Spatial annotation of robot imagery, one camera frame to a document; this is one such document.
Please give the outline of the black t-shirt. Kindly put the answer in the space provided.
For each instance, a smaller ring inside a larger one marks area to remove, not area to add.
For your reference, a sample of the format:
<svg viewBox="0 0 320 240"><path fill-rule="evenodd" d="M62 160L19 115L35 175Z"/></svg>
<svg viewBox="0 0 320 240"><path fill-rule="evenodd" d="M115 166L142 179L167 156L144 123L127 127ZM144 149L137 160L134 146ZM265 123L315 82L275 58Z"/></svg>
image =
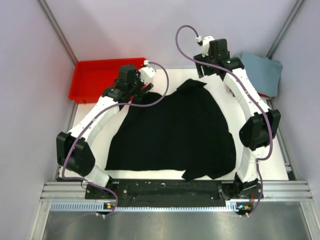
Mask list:
<svg viewBox="0 0 320 240"><path fill-rule="evenodd" d="M165 97L147 93L141 103L129 108L112 138L107 170L176 170L192 181L235 169L233 136L204 82L188 79Z"/></svg>

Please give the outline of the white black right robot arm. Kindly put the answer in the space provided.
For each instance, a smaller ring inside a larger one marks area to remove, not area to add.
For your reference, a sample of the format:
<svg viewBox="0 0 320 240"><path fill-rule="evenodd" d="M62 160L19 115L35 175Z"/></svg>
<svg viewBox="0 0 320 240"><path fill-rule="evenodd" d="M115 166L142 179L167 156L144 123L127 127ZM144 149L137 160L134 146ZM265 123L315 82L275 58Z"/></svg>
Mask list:
<svg viewBox="0 0 320 240"><path fill-rule="evenodd" d="M202 52L193 57L198 76L217 75L239 103L245 124L239 130L243 145L241 163L234 177L233 192L245 198L258 184L257 161L271 151L281 119L279 110L272 110L252 85L244 64L238 57L230 57L227 40L198 36Z"/></svg>

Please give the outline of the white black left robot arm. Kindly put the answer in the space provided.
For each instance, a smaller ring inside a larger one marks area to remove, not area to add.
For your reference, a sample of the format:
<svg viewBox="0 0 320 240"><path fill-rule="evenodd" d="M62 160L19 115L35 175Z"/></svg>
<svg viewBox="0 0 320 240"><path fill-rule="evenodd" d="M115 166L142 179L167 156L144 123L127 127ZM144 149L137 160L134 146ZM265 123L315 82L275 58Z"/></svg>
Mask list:
<svg viewBox="0 0 320 240"><path fill-rule="evenodd" d="M110 176L96 165L91 146L107 122L116 115L124 103L133 98L140 100L152 88L151 79L156 70L146 60L137 69L128 64L120 67L118 77L98 98L91 111L69 132L60 132L56 137L57 163L61 166L61 176L65 172L77 174L83 181L96 186L102 198L109 198L114 191Z"/></svg>

